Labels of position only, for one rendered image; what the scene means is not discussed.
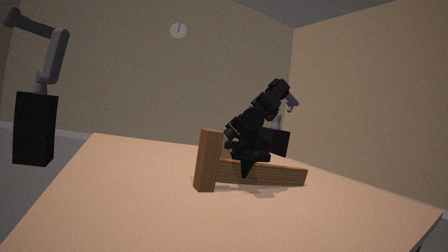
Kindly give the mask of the brown wooden plank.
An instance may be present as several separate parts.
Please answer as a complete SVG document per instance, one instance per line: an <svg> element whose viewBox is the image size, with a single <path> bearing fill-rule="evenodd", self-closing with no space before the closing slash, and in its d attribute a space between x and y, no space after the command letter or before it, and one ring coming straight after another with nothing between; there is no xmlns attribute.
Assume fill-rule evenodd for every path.
<svg viewBox="0 0 448 252"><path fill-rule="evenodd" d="M308 169L273 164L253 164L245 178L242 178L240 160L219 159L216 182L262 185L262 186L304 186Z"/></svg>

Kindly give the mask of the brown wooden post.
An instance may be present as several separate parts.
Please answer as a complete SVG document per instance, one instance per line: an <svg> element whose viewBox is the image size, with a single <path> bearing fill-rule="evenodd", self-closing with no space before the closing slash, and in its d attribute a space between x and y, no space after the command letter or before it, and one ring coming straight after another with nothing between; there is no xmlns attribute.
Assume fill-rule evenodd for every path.
<svg viewBox="0 0 448 252"><path fill-rule="evenodd" d="M201 128L192 185L199 193L214 192L223 136L222 131Z"/></svg>

